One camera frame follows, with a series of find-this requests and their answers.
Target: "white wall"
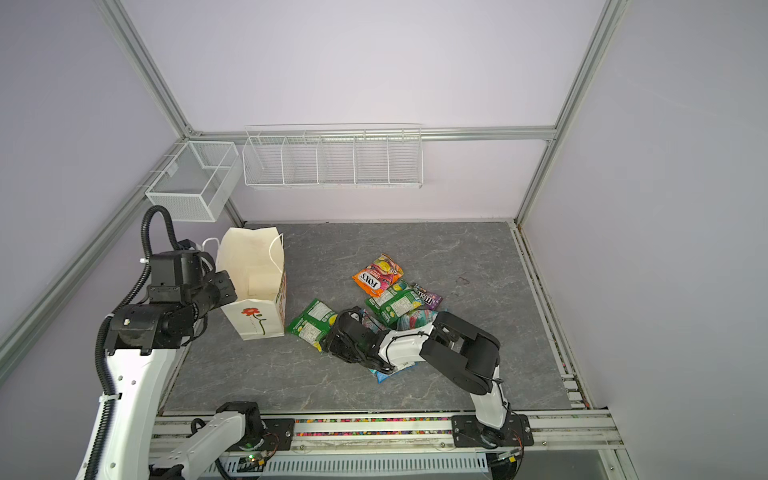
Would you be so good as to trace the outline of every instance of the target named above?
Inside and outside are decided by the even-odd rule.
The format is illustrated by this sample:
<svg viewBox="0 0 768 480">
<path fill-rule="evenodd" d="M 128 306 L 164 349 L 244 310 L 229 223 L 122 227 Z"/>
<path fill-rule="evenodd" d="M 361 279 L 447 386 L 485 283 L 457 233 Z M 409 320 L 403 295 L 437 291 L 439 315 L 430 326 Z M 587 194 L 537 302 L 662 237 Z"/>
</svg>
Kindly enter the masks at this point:
<svg viewBox="0 0 768 480">
<path fill-rule="evenodd" d="M 90 0 L 3 2 L 0 45 L 1 335 L 175 136 Z M 179 238 L 226 226 L 182 224 Z M 3 478 L 74 478 L 101 392 L 98 326 L 140 257 L 135 224 L 0 387 Z"/>
<path fill-rule="evenodd" d="M 422 188 L 254 190 L 233 200 L 249 221 L 513 218 L 541 140 L 424 142 Z"/>
<path fill-rule="evenodd" d="M 604 0 L 125 0 L 192 125 L 552 125 Z"/>
<path fill-rule="evenodd" d="M 604 0 L 125 0 L 192 125 L 552 125 Z M 514 217 L 540 141 L 425 144 L 421 190 L 234 194 L 246 220 Z M 394 201 L 383 201 L 392 198 Z"/>
<path fill-rule="evenodd" d="M 175 136 L 93 2 L 3 2 L 0 45 L 1 336 Z"/>
<path fill-rule="evenodd" d="M 768 4 L 637 0 L 525 231 L 641 478 L 765 478 Z"/>
<path fill-rule="evenodd" d="M 228 222 L 222 216 L 217 223 L 177 223 L 177 238 L 198 243 L 221 238 Z M 139 226 L 137 219 L 2 385 L 3 478 L 60 480 L 77 473 L 101 394 L 94 368 L 96 334 L 141 274 Z M 170 249 L 160 214 L 150 235 L 153 251 Z"/>
</svg>

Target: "white wire basket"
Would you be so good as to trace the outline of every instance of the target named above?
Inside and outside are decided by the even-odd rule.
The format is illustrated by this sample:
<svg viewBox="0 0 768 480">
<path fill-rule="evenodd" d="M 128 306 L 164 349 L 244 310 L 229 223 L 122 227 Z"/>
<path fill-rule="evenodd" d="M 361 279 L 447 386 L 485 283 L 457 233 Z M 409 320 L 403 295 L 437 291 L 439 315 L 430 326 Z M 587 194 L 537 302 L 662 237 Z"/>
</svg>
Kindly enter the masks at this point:
<svg viewBox="0 0 768 480">
<path fill-rule="evenodd" d="M 418 125 L 334 130 L 313 125 L 246 127 L 245 184 L 251 187 L 421 187 Z"/>
<path fill-rule="evenodd" d="M 174 220 L 215 222 L 243 170 L 235 144 L 187 141 L 147 189 Z"/>
</svg>

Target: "wire shelf organizer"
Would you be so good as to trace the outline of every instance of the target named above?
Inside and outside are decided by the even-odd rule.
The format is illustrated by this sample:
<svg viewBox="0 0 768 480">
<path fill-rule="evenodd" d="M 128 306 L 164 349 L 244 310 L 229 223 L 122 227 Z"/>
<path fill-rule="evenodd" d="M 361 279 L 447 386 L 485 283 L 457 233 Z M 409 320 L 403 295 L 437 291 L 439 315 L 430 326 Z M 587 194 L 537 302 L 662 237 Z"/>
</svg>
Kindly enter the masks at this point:
<svg viewBox="0 0 768 480">
<path fill-rule="evenodd" d="M 215 222 L 240 179 L 242 159 L 234 142 L 186 141 L 147 189 L 174 220 Z"/>
<path fill-rule="evenodd" d="M 421 187 L 417 124 L 246 127 L 245 184 L 275 187 Z"/>
</svg>

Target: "black mounting bracket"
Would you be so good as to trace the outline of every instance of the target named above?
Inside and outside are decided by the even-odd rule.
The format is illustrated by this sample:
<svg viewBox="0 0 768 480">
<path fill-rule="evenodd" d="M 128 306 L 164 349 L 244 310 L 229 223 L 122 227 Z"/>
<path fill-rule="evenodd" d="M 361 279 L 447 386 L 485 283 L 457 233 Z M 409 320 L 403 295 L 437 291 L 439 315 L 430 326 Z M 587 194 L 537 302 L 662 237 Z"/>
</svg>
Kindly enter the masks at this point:
<svg viewBox="0 0 768 480">
<path fill-rule="evenodd" d="M 229 452 L 272 452 L 277 446 L 277 451 L 290 450 L 293 441 L 293 427 L 295 419 L 262 419 L 263 442 L 260 439 L 244 436 L 237 444 L 229 447 Z"/>
<path fill-rule="evenodd" d="M 493 449 L 498 447 L 529 447 L 533 445 L 533 433 L 528 417 L 507 412 L 504 425 L 499 430 L 491 429 L 480 422 L 474 415 L 454 415 L 451 417 L 453 444 L 457 447 L 480 447 Z"/>
</svg>

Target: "mounting plate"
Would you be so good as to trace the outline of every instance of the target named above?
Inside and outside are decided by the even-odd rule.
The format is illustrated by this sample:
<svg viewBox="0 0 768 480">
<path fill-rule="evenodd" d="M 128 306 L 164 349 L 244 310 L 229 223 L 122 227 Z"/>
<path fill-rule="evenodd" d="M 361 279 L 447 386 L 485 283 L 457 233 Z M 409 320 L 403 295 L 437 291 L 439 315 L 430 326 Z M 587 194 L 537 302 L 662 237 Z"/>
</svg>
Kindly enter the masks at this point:
<svg viewBox="0 0 768 480">
<path fill-rule="evenodd" d="M 474 415 L 454 415 L 451 417 L 453 427 L 453 444 L 457 447 L 480 447 L 487 449 L 488 444 L 482 441 L 482 433 L 487 427 L 480 422 Z M 533 434 L 531 433 L 531 424 L 528 417 L 518 415 L 517 413 L 507 412 L 507 419 L 501 428 L 501 437 L 498 446 L 513 447 L 519 445 L 520 437 L 523 446 L 533 445 Z"/>
<path fill-rule="evenodd" d="M 293 441 L 293 427 L 296 424 L 295 419 L 263 419 L 266 425 L 264 441 L 256 448 L 253 445 L 258 443 L 256 439 L 247 439 L 243 437 L 237 444 L 229 447 L 229 452 L 271 452 L 277 444 L 277 451 L 290 450 Z"/>
</svg>

